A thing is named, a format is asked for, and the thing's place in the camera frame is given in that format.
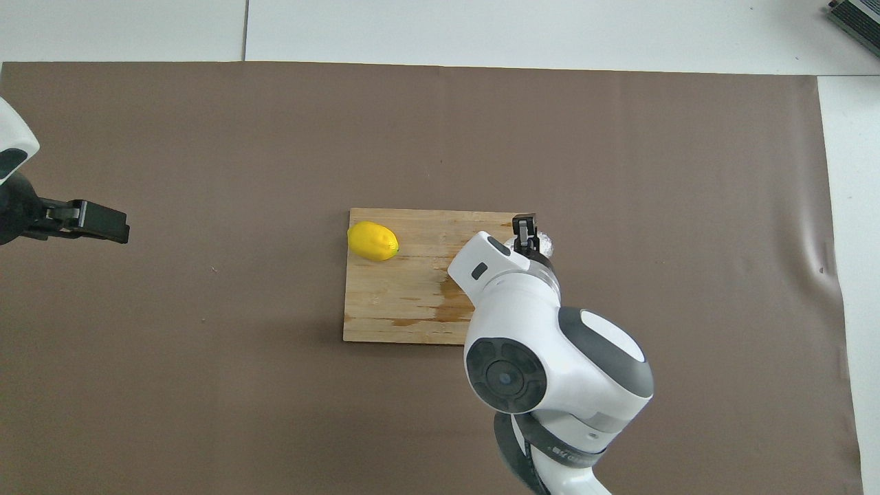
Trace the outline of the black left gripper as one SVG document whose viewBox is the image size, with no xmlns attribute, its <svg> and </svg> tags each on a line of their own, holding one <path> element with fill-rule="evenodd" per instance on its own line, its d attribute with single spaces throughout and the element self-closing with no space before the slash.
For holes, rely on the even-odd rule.
<svg viewBox="0 0 880 495">
<path fill-rule="evenodd" d="M 128 217 L 94 201 L 58 201 L 36 195 L 23 173 L 13 173 L 1 186 L 1 245 L 20 237 L 39 239 L 31 227 L 42 217 L 42 228 L 51 237 L 103 239 L 129 242 Z"/>
</svg>

